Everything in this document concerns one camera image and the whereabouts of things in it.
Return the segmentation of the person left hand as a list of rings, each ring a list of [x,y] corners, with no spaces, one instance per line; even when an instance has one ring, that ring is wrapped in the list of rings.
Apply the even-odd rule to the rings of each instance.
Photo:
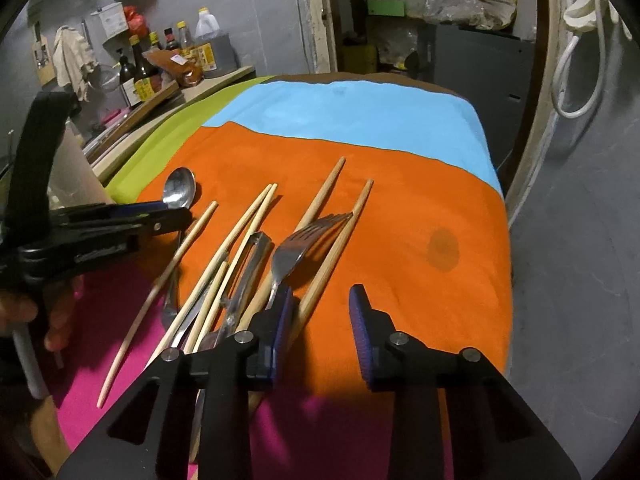
[[[83,293],[84,277],[82,275],[53,289],[49,329],[43,339],[44,348],[48,351],[61,351],[70,342],[73,312],[76,302]],[[32,322],[38,314],[38,307],[27,296],[2,292],[0,311],[1,333],[5,335],[16,323]]]

